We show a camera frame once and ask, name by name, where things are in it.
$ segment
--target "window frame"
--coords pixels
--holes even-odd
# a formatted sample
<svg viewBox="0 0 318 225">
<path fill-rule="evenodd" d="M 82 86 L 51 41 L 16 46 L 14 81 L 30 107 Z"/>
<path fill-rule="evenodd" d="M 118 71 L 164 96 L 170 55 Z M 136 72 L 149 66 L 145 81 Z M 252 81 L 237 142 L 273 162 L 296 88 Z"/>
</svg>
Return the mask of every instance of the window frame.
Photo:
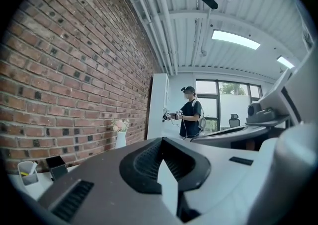
<svg viewBox="0 0 318 225">
<path fill-rule="evenodd" d="M 235 81 L 227 81 L 227 80 L 219 80 L 219 79 L 201 79 L 198 78 L 195 80 L 197 81 L 204 81 L 204 82 L 215 82 L 217 93 L 211 94 L 211 93 L 196 93 L 197 98 L 203 98 L 203 99 L 216 99 L 217 100 L 217 117 L 204 117 L 205 120 L 209 121 L 217 121 L 217 131 L 220 130 L 221 127 L 221 100 L 220 100 L 220 85 L 219 82 L 222 83 L 235 83 L 235 84 L 244 84 L 247 86 L 247 94 L 249 96 L 249 103 L 252 104 L 253 101 L 258 101 L 262 96 L 262 86 L 257 84 L 250 84 L 250 83 L 243 83 L 243 82 L 235 82 Z M 258 87 L 258 93 L 259 98 L 252 97 L 250 87 L 251 86 L 257 86 Z"/>
</svg>

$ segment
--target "ceiling light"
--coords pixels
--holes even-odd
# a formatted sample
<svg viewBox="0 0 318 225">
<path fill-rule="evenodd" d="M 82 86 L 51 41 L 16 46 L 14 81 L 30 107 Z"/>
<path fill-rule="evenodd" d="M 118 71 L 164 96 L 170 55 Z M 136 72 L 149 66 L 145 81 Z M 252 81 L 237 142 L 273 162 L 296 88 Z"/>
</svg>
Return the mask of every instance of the ceiling light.
<svg viewBox="0 0 318 225">
<path fill-rule="evenodd" d="M 213 35 L 212 35 L 212 39 L 233 42 L 236 44 L 240 44 L 242 46 L 252 48 L 254 50 L 256 50 L 260 46 L 260 44 L 255 42 L 255 41 L 246 39 L 246 38 L 238 36 L 236 34 L 217 31 L 217 30 L 214 30 Z"/>
<path fill-rule="evenodd" d="M 280 56 L 279 58 L 277 58 L 277 61 L 279 61 L 281 64 L 285 65 L 288 68 L 293 68 L 295 67 L 294 65 L 292 65 L 289 61 L 287 61 L 284 57 Z"/>
</svg>

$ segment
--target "black t-shirt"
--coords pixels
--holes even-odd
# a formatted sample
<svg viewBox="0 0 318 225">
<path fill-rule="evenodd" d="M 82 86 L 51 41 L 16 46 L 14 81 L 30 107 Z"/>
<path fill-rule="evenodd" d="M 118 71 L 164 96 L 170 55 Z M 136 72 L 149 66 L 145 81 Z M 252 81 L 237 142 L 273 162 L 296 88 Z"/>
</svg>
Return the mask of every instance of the black t-shirt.
<svg viewBox="0 0 318 225">
<path fill-rule="evenodd" d="M 192 103 L 194 101 L 190 101 L 184 104 L 184 106 L 181 108 L 182 113 L 184 116 L 194 116 L 196 114 L 201 116 L 201 109 L 202 106 L 199 101 L 196 101 L 194 106 L 192 106 Z M 196 137 L 200 133 L 199 128 L 199 122 L 193 122 L 193 121 L 186 121 L 182 120 L 181 122 L 181 128 L 180 128 L 180 136 L 182 137 Z"/>
</svg>

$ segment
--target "white cabinet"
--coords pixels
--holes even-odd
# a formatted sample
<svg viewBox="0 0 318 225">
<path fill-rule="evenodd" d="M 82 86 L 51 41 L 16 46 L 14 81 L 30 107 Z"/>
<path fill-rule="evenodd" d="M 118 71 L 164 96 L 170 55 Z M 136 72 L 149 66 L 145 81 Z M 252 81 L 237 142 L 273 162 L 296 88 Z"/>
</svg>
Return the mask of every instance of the white cabinet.
<svg viewBox="0 0 318 225">
<path fill-rule="evenodd" d="M 169 106 L 169 78 L 166 73 L 154 74 L 150 99 L 147 139 L 162 137 L 164 110 Z"/>
</svg>

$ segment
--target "baseball cap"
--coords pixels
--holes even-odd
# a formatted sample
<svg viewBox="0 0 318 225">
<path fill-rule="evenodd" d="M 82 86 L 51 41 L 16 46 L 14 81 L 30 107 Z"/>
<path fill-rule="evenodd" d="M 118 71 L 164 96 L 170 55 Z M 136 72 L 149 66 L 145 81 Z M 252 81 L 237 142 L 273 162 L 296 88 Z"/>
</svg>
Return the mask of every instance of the baseball cap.
<svg viewBox="0 0 318 225">
<path fill-rule="evenodd" d="M 191 91 L 192 93 L 195 93 L 195 89 L 191 86 L 188 86 L 187 88 L 183 88 L 181 89 L 181 91 L 183 91 L 183 93 L 185 93 L 186 91 Z"/>
</svg>

